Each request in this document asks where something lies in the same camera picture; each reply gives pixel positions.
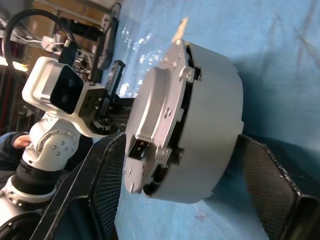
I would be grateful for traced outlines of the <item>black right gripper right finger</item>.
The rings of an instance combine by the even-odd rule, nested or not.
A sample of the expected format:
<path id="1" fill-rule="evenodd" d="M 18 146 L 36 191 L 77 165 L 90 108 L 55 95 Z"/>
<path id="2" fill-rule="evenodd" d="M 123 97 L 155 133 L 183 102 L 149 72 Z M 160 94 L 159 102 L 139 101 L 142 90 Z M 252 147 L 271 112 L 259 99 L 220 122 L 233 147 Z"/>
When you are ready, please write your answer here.
<path id="1" fill-rule="evenodd" d="M 246 189 L 271 240 L 320 238 L 320 184 L 269 138 L 237 138 Z"/>

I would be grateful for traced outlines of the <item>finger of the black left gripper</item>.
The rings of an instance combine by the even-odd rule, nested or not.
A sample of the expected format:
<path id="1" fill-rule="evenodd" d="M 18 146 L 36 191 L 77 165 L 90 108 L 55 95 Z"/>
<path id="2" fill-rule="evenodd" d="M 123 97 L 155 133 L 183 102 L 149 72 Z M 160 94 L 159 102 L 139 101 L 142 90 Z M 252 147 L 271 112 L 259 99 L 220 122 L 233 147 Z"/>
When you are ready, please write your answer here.
<path id="1" fill-rule="evenodd" d="M 123 61 L 115 60 L 113 62 L 111 71 L 109 72 L 108 79 L 105 85 L 108 97 L 113 97 L 116 95 L 124 68 L 125 64 Z"/>

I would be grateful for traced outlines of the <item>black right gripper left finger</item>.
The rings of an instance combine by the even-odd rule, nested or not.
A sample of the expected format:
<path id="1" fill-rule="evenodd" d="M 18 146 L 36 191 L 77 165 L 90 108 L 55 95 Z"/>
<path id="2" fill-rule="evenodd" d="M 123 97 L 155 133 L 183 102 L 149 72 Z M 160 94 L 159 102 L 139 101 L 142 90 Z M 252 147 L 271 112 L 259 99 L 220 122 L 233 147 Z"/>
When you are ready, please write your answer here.
<path id="1" fill-rule="evenodd" d="M 62 182 L 31 239 L 108 240 L 121 194 L 126 135 L 94 143 Z"/>

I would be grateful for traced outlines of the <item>person's bare hand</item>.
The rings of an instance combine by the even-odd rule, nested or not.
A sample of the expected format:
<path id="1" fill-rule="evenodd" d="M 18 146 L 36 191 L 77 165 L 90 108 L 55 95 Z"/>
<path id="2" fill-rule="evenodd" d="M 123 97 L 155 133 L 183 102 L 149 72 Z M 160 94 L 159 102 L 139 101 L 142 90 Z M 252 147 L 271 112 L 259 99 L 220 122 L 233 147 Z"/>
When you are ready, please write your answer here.
<path id="1" fill-rule="evenodd" d="M 31 139 L 28 134 L 20 135 L 13 141 L 13 147 L 16 149 L 26 148 L 31 144 Z"/>

